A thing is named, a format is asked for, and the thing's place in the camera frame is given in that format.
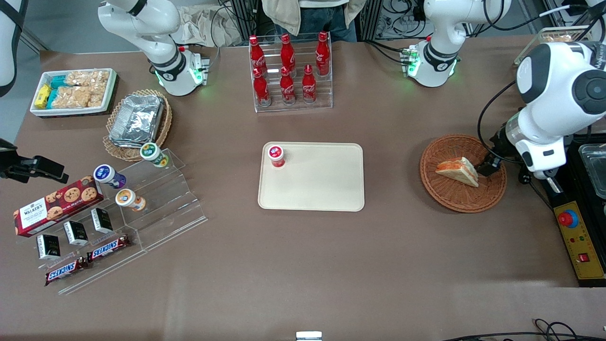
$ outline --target yogurt cup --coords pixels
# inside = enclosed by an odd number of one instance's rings
[[[269,156],[271,164],[276,168],[282,167],[285,163],[284,150],[277,144],[274,144],[269,147],[269,149],[267,150],[267,156]]]
[[[114,189],[120,189],[126,184],[126,177],[108,164],[102,164],[95,168],[93,177],[98,182],[108,184]]]
[[[139,154],[143,160],[153,163],[156,167],[166,167],[168,165],[168,155],[163,153],[154,142],[148,142],[141,146]]]
[[[145,208],[145,199],[138,197],[133,190],[125,188],[116,194],[116,204],[131,208],[133,211],[141,211]]]

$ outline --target red button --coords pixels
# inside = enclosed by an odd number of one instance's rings
[[[572,215],[568,212],[562,212],[558,215],[558,221],[560,222],[560,224],[564,225],[564,226],[570,226],[573,224],[574,220],[572,218]]]

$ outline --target cookie box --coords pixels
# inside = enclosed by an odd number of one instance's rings
[[[102,200],[99,183],[89,175],[15,211],[15,233],[31,237]]]
[[[85,107],[85,108],[72,108],[72,109],[38,109],[34,105],[34,101],[30,106],[30,111],[32,114],[41,117],[41,118],[53,118],[53,117],[70,117],[70,116],[87,116],[87,115],[99,115],[99,113],[107,112],[107,108],[112,101],[112,95],[116,84],[117,74],[113,69],[81,69],[81,70],[64,70],[64,71],[48,71],[43,72],[40,77],[40,82],[38,82],[38,86],[36,88],[35,96],[40,92],[44,84],[50,84],[51,79],[55,76],[67,76],[71,71],[95,71],[95,70],[105,70],[109,72],[109,78],[107,80],[107,86],[105,87],[105,93],[103,94],[103,101],[101,102],[101,106],[99,107]]]

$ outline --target walkers cookie box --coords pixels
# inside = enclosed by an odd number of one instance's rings
[[[15,233],[31,237],[102,200],[99,184],[89,175],[15,211]]]

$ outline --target jeans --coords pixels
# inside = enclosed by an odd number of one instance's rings
[[[279,25],[275,26],[277,35],[288,33],[285,28]],[[301,29],[299,29],[299,33],[317,33],[320,31],[330,31],[332,41],[358,41],[356,24],[352,21],[349,24],[349,29],[345,27],[343,6],[301,9]]]

